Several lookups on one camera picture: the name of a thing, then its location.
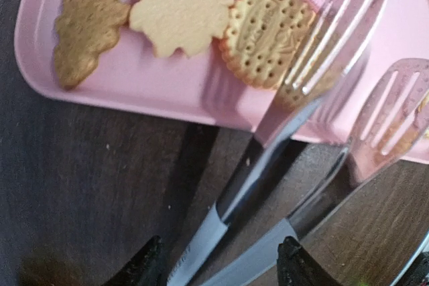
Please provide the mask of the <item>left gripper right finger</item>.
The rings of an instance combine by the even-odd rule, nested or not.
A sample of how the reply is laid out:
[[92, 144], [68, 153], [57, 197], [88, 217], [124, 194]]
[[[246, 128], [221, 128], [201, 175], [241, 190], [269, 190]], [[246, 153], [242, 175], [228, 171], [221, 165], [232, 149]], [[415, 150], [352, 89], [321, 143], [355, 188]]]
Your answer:
[[341, 286], [293, 237], [278, 246], [279, 286]]

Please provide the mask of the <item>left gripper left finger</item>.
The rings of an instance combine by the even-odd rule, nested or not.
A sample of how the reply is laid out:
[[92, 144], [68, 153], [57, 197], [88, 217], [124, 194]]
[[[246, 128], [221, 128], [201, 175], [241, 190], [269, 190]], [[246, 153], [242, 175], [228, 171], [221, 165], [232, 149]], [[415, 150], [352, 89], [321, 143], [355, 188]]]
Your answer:
[[103, 283], [103, 286], [160, 285], [163, 248], [161, 238], [153, 236], [122, 269]]

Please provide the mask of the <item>beige flower cookie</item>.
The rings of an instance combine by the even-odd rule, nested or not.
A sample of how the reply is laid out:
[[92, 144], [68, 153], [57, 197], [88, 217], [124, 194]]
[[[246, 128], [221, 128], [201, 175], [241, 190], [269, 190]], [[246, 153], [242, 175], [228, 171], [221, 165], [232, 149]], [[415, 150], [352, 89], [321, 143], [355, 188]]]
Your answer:
[[139, 0], [129, 15], [129, 27], [142, 32], [159, 58], [177, 49], [187, 56], [206, 50], [221, 38], [234, 0]]

